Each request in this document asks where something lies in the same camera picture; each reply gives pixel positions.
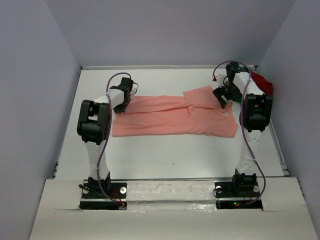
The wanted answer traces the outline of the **white foam front panel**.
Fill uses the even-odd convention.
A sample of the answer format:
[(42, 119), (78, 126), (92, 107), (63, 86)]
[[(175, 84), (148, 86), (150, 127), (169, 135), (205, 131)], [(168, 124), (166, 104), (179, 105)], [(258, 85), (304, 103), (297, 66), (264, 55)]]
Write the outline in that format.
[(126, 210), (80, 208), (78, 180), (47, 180), (33, 240), (315, 240), (295, 178), (267, 180), (258, 209), (217, 209), (213, 181), (129, 181)]

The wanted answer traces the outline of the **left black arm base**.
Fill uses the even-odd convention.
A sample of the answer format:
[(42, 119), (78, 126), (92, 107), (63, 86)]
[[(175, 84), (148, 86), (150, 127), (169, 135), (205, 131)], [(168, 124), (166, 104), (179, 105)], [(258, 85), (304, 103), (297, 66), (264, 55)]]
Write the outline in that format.
[(89, 188), (89, 183), (84, 181), (79, 187), (82, 190), (79, 208), (81, 210), (127, 210), (128, 183), (125, 181), (111, 182), (110, 191), (106, 197), (100, 190)]

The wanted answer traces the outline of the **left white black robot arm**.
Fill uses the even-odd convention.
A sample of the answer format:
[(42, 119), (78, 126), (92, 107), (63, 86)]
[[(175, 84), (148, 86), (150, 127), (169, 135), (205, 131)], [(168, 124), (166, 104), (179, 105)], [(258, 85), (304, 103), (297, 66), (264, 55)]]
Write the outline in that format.
[(76, 131), (85, 144), (90, 168), (87, 186), (80, 187), (112, 202), (115, 200), (108, 196), (112, 182), (105, 150), (111, 135), (113, 113), (126, 111), (134, 95), (132, 91), (137, 90), (134, 85), (138, 84), (129, 73), (116, 73), (108, 80), (105, 95), (95, 100), (83, 100), (79, 111)]

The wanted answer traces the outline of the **pink t shirt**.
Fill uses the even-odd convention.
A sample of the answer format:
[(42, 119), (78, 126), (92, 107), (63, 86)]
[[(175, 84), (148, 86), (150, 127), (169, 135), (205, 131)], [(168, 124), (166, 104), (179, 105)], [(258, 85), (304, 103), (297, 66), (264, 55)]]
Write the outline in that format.
[(221, 107), (208, 85), (182, 96), (135, 96), (113, 120), (113, 137), (151, 135), (236, 136), (232, 103)]

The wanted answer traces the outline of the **red t shirt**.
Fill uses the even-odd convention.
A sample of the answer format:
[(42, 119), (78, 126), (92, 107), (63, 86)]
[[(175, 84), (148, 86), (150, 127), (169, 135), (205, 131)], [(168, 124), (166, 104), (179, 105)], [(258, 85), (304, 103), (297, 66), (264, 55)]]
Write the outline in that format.
[(251, 77), (262, 92), (264, 92), (267, 95), (273, 95), (274, 88), (271, 82), (269, 82), (263, 76), (255, 72), (251, 73)]

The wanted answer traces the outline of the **aluminium back table rail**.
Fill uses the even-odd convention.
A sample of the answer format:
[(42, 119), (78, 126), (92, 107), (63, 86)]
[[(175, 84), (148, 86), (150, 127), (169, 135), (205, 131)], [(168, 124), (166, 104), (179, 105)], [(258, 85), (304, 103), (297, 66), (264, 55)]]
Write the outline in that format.
[(164, 69), (210, 69), (217, 65), (105, 65), (105, 66), (81, 66), (81, 70), (164, 70)]

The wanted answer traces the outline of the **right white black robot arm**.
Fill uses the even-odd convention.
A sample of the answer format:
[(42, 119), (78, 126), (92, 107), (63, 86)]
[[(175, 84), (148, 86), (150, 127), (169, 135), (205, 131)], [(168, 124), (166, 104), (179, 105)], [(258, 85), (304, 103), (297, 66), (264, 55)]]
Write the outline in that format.
[(239, 162), (230, 181), (215, 183), (213, 195), (218, 199), (251, 198), (254, 202), (264, 193), (259, 189), (257, 172), (262, 169), (257, 161), (260, 138), (271, 120), (273, 96), (264, 93), (253, 80), (251, 69), (238, 61), (224, 61), (226, 75), (212, 80), (218, 83), (213, 95), (221, 107), (240, 103), (239, 124), (243, 137)]

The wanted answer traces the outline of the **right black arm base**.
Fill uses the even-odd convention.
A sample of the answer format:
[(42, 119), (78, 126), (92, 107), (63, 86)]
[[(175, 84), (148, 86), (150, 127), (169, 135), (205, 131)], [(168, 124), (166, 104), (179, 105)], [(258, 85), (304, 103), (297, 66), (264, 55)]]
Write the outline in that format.
[(262, 200), (255, 201), (260, 195), (257, 182), (249, 189), (234, 190), (231, 181), (218, 181), (214, 183), (212, 194), (217, 210), (263, 209)]

